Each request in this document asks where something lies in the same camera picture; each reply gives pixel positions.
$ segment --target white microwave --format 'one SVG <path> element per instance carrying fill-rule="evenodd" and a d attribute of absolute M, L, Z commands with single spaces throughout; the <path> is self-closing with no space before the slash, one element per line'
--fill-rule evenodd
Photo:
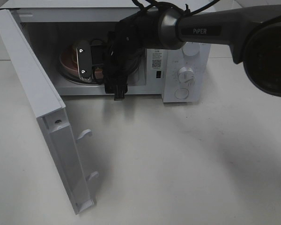
<path fill-rule="evenodd" d="M 184 7 L 184 1 L 172 1 Z M 205 1 L 188 0 L 201 7 Z M 130 0 L 10 0 L 0 8 L 0 35 L 27 95 L 76 214 L 95 205 L 100 171 L 85 171 L 60 96 L 99 95 L 104 86 L 73 82 L 61 74 L 61 55 L 78 39 L 104 39 L 116 22 L 137 12 Z M 163 102 L 199 99 L 210 45 L 146 50 L 128 79 L 130 95 L 160 95 Z"/>

